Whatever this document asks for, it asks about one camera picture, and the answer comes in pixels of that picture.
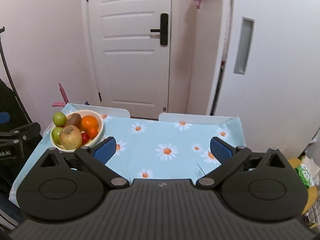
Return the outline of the cream cartoon plate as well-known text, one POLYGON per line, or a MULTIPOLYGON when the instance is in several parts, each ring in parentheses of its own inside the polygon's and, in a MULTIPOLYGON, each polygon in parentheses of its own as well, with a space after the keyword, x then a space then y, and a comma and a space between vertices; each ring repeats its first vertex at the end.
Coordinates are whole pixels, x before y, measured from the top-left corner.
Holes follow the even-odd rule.
MULTIPOLYGON (((99 133, 98 133, 98 135, 97 135, 93 140, 90 139, 90 141, 89 141, 87 144, 81 145, 81 146, 92 147, 92 146, 96 145, 96 144, 98 143, 98 140, 101 138, 102 133, 103 133, 103 131, 104 131, 104 121, 103 121, 103 119, 102 119, 102 116, 101 116, 99 113, 97 113, 97 112, 95 112, 95 111, 93 111, 93 110, 87 110, 87 109, 85 109, 85 110, 77 110, 77 111, 69 112, 69 113, 65 114, 66 118, 68 118, 68 116, 71 115, 71 114, 73 114, 73 113, 79 113, 79 114, 81 115, 81 118, 82 118, 83 116, 86 116, 86 115, 92 115, 92 116, 96 117, 96 119, 97 119, 98 122, 99 122, 99 133)), ((52 136, 51 136, 51 132, 52 132, 52 130, 53 130, 55 127, 56 127, 56 126, 55 126, 54 123, 53 123, 52 128, 50 129, 50 132, 49 132, 49 137, 50 137, 50 141, 51 141, 52 145, 53 145, 54 147, 56 147, 58 150, 62 151, 62 152, 73 152, 74 150, 76 150, 76 149, 67 150, 67 149, 65 149, 61 144, 56 144, 56 143, 53 141, 52 136)))

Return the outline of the small mandarin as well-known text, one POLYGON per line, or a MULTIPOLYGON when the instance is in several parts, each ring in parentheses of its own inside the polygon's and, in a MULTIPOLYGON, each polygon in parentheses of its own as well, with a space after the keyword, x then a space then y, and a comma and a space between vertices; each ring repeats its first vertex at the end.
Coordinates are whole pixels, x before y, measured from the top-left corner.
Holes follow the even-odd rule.
POLYGON ((98 135, 99 128, 97 128, 95 126, 89 126, 86 129, 86 133, 88 134, 89 138, 93 140, 98 135))

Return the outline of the cherry tomato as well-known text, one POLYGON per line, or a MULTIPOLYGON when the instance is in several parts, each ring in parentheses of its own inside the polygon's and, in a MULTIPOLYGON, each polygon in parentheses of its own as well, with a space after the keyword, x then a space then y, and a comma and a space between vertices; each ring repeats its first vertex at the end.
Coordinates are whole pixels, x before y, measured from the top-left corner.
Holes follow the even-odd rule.
POLYGON ((81 133, 81 135, 82 135, 82 145, 87 144, 90 141, 89 135, 86 132, 81 133))

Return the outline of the green apple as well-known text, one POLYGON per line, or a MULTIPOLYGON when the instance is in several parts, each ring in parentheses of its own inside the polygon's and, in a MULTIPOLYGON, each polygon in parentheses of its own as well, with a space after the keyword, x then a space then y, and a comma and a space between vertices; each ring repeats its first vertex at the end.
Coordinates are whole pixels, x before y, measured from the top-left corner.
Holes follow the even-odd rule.
POLYGON ((62 130, 62 127, 55 127, 51 132, 52 139, 56 144, 61 144, 60 133, 62 132, 62 130))
POLYGON ((65 114, 63 114, 62 112, 56 112, 53 115, 53 123, 56 127, 63 127, 65 126, 67 121, 67 118, 65 116, 65 114))

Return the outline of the white sliding wardrobe door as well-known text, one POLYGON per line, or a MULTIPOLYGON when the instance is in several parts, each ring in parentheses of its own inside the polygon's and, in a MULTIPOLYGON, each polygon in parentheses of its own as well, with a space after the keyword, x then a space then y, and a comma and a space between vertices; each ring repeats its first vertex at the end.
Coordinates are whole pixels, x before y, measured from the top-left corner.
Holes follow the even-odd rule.
POLYGON ((223 0, 222 12, 213 113, 239 117, 250 149, 298 157, 319 129, 319 0, 223 0))

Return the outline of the black fabric bag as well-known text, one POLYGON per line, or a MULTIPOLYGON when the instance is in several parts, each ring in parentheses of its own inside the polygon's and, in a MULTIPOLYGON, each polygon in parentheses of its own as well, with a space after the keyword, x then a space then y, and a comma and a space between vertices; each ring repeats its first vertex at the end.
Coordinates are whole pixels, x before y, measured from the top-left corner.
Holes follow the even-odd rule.
POLYGON ((1 117, 1 132, 10 132, 18 127, 30 124, 16 99, 16 94, 1 80, 1 113, 8 113, 9 120, 1 117))

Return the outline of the white chair back right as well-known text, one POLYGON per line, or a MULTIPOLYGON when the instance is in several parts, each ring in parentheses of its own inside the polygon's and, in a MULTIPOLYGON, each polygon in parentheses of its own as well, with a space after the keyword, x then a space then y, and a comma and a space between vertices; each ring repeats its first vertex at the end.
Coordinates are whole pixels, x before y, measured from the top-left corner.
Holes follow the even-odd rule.
POLYGON ((195 115, 195 114, 181 114, 181 113, 161 113, 158 116, 159 121, 179 123, 184 121, 190 124, 197 125, 219 125, 234 119, 230 116, 212 116, 212 115, 195 115))

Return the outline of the large orange front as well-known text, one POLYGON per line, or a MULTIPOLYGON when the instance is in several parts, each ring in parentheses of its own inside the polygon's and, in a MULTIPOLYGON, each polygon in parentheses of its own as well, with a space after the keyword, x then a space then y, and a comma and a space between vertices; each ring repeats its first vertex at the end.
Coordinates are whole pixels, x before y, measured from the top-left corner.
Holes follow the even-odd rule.
POLYGON ((81 127, 83 130, 88 130, 90 127, 99 128, 99 122, 96 117, 92 115, 86 115, 81 118, 81 127))

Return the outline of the green snack package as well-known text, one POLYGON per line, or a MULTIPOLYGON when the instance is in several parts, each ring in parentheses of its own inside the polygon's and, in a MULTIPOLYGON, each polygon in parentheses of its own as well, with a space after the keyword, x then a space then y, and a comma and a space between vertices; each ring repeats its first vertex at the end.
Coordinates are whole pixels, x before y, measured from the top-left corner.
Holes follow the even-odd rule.
POLYGON ((298 176, 300 177, 301 181, 303 182, 303 184, 306 186, 307 189, 315 185, 310 171, 304 164, 299 164, 295 168, 295 172, 298 174, 298 176))

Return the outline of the large yellow apple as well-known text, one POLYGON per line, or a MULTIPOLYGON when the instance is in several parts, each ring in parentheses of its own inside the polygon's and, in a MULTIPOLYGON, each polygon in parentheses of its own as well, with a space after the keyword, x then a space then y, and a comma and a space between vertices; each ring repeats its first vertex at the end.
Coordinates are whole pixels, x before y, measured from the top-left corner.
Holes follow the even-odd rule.
POLYGON ((74 125, 65 126, 60 132, 60 142, 67 150, 80 148, 82 145, 82 134, 80 129, 74 125))

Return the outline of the blue daisy tablecloth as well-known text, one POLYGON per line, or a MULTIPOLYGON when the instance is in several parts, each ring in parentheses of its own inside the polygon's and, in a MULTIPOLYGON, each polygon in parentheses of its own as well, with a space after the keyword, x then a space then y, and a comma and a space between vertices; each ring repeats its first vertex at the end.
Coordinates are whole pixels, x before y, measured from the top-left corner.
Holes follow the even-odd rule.
POLYGON ((239 118, 219 125, 197 125, 131 118, 129 111, 67 104, 62 112, 93 110, 102 116, 104 131, 101 140, 114 137, 115 155, 106 166, 128 181, 134 179, 191 179, 216 169, 220 162, 210 150, 212 137, 233 147, 245 146, 239 118))

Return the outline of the brown kiwi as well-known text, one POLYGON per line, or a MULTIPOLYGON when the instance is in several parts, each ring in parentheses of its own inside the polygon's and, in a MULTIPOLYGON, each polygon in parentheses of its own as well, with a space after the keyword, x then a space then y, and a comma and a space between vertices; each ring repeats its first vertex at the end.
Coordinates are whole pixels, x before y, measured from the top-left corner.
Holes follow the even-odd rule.
POLYGON ((79 113, 73 113, 68 116, 67 121, 66 121, 66 126, 68 125, 74 125, 78 129, 82 130, 81 128, 81 115, 79 113))

